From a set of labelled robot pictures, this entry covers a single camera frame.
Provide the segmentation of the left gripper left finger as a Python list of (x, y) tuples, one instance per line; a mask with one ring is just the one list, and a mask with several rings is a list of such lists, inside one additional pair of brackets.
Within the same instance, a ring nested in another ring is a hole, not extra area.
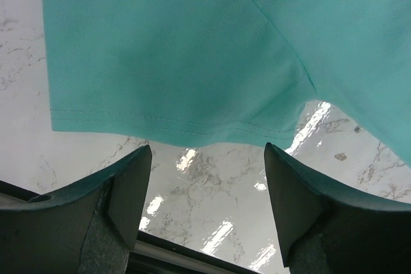
[(46, 194), (1, 183), (2, 273), (124, 273), (150, 179), (142, 146)]

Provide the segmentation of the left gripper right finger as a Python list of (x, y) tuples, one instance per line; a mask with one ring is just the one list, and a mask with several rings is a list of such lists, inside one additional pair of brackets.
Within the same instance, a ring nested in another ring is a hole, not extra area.
[(291, 273), (409, 273), (410, 205), (264, 152), (283, 266)]

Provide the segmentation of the teal t shirt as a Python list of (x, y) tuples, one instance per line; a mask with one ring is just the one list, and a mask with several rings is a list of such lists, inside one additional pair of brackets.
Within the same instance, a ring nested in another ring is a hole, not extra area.
[(410, 162), (410, 0), (42, 0), (51, 126), (292, 144), (333, 104)]

